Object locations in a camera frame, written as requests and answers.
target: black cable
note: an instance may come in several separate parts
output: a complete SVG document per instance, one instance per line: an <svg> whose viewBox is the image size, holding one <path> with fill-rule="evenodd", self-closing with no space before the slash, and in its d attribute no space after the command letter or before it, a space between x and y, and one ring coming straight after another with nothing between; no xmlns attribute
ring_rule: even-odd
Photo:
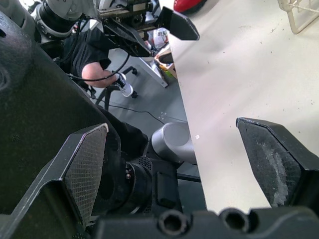
<svg viewBox="0 0 319 239"><path fill-rule="evenodd" d="M121 109L124 109L124 110L128 110L128 111L133 111L133 112L136 112L136 113L147 113L149 114L150 116L152 116L154 119L156 119L157 121L159 121L160 123L162 124L165 124L163 121L159 120L158 118L156 118L155 116L153 116L150 112L148 111L136 111L136 110L133 110L133 109L130 109L130 108L125 108L125 107L122 107L122 106L114 106L114 105L109 105L110 107L115 107L115 108L121 108Z"/></svg>
<svg viewBox="0 0 319 239"><path fill-rule="evenodd" d="M64 62L64 61L68 60L68 59L71 57L71 55L72 55L72 53L73 53L73 51L74 51L74 49L75 49L75 47L76 47L76 43L77 43L77 41L78 41L78 39L79 39L82 19L83 19L83 18L80 18L79 21L78 21L78 28L76 29L76 35L75 35L75 39L74 39L74 42L73 42L73 45L72 45L71 50L68 52L68 54L66 54L65 57L63 57L62 59L57 60L57 61L56 61L57 63Z"/></svg>
<svg viewBox="0 0 319 239"><path fill-rule="evenodd" d="M125 66L125 64L126 64L127 61L129 60L129 57L130 57L130 55L129 55L129 53L128 53L128 55L127 55L125 61L123 62L123 64L122 64L116 71L114 71L111 75L108 75L108 76L106 76L106 77L102 77L102 78L99 78L99 79L90 80L90 79L83 79L83 78L81 78L81 77L73 76L73 75L71 75L71 74L68 74L68 76L71 77L71 78L73 78L73 79L75 79L75 80L78 80L78 81L90 81L90 82L103 81L103 80L105 80L105 79L108 79L108 78L114 76L116 73L118 73L118 72Z"/></svg>

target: black t-shirt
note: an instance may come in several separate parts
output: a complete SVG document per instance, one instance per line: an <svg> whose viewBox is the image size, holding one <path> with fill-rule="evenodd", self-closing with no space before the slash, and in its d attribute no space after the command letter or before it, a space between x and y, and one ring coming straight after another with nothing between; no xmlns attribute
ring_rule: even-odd
<svg viewBox="0 0 319 239"><path fill-rule="evenodd" d="M63 57L69 53L75 41L75 35L64 40ZM117 48L97 27L92 31L79 34L75 49L69 60L60 63L65 73L81 77L82 69L92 62L100 62L103 69L106 69L111 60L108 58L109 50Z"/></svg>

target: person's arm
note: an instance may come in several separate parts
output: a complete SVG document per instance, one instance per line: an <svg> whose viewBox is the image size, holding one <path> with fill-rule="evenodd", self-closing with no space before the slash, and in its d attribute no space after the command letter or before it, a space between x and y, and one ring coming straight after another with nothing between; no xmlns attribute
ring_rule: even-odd
<svg viewBox="0 0 319 239"><path fill-rule="evenodd" d="M94 80L94 79L99 79L102 77L106 77L111 75L112 72L108 70L103 70L99 62L93 62L85 65L82 70L82 78L83 79L89 79L89 80ZM115 82L117 79L116 75L111 76L110 78L107 78L102 81L85 81L86 84L93 86L93 87L98 87L98 88L105 88Z"/></svg>

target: table surface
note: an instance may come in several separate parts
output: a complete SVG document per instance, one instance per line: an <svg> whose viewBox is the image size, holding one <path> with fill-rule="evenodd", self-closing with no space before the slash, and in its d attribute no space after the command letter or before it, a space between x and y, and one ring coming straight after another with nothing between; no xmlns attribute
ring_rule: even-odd
<svg viewBox="0 0 319 239"><path fill-rule="evenodd" d="M207 209L268 207L235 121L282 124L319 155L319 23L294 35L277 0L208 0L191 19L201 39L169 41Z"/></svg>

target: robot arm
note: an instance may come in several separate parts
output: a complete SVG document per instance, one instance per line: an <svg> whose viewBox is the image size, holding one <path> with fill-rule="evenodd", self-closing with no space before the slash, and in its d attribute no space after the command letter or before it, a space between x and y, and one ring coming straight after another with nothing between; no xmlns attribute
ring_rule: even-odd
<svg viewBox="0 0 319 239"><path fill-rule="evenodd" d="M196 27L184 15L163 8L158 18L146 21L151 0L43 0L31 14L18 0L0 2L0 10L38 42L61 40L83 15L100 21L109 39L132 56L151 56L144 41L147 31L164 27L181 40L198 40Z"/></svg>

